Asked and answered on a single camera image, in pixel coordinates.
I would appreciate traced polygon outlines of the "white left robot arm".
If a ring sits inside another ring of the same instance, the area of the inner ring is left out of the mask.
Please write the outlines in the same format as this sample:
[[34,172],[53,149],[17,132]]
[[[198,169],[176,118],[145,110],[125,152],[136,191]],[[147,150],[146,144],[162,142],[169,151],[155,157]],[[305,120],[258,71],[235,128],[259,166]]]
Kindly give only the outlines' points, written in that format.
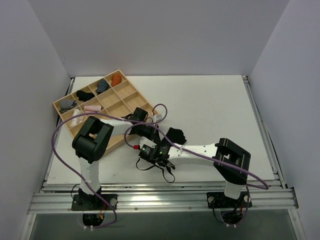
[[99,160],[105,154],[112,137],[125,133],[140,136],[139,150],[143,145],[155,147],[160,143],[160,137],[153,127],[131,122],[145,122],[147,116],[148,112],[139,107],[120,120],[90,116],[73,139],[72,148],[79,160],[80,174],[85,178],[80,183],[78,194],[88,209],[95,210],[100,206]]

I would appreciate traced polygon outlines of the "black underwear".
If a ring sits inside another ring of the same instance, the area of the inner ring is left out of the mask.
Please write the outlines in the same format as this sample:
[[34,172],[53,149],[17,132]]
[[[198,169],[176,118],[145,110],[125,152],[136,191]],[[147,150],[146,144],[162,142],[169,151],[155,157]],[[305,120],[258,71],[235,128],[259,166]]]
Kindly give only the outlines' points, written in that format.
[[170,127],[166,133],[166,137],[169,139],[166,140],[169,146],[173,144],[184,145],[187,142],[187,139],[181,129]]

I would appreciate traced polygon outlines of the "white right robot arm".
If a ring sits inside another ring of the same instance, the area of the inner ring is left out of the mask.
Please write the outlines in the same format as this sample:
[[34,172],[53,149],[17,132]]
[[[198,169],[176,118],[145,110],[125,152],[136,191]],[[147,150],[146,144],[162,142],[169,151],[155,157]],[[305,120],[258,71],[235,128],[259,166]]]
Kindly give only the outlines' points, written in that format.
[[232,207],[240,201],[242,188],[247,184],[251,154],[230,139],[220,138],[219,142],[207,145],[155,145],[144,149],[160,167],[214,167],[225,180],[223,203]]

